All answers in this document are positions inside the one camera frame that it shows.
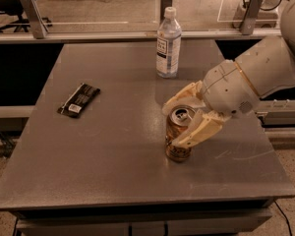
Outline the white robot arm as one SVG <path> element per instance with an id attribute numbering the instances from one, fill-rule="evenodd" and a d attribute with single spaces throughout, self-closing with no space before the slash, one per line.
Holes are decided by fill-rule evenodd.
<path id="1" fill-rule="evenodd" d="M 262 98 L 295 87 L 295 0 L 281 14 L 280 31 L 280 36 L 267 36 L 235 60 L 213 67 L 163 105 L 165 115 L 178 106 L 197 110 L 170 144 L 191 148 L 218 133 L 230 118 L 254 111 Z"/>

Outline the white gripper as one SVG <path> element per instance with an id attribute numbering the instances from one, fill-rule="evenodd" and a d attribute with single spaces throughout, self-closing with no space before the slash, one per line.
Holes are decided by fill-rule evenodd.
<path id="1" fill-rule="evenodd" d="M 168 99 L 162 114 L 168 115 L 180 105 L 199 108 L 206 104 L 211 109 L 208 113 L 198 110 L 187 130 L 172 142 L 177 148 L 192 148 L 217 134 L 230 116 L 248 114 L 259 103 L 258 95 L 239 66 L 224 60 L 210 69 L 203 81 L 188 84 Z"/>

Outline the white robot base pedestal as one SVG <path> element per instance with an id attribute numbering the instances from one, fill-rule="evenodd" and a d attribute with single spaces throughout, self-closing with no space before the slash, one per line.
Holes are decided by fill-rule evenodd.
<path id="1" fill-rule="evenodd" d="M 282 0 L 264 0 L 259 10 L 255 28 L 275 28 L 279 19 L 278 7 Z M 238 29 L 244 19 L 249 0 L 242 0 L 236 9 L 232 26 Z"/>

